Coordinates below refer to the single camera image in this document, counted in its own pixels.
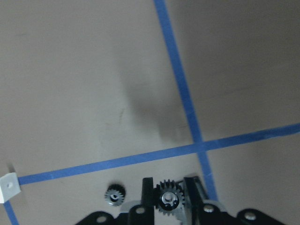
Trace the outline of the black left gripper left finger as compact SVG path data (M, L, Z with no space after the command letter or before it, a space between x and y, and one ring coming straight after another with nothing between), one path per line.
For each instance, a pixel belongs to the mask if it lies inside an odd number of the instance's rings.
M128 214L128 225L154 225L153 178L143 178L141 202L133 206Z

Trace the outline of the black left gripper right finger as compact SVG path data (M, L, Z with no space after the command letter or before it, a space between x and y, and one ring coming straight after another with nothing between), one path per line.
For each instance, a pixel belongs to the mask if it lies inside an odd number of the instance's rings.
M224 225L224 207L211 200L199 177L183 178L185 215L187 225Z

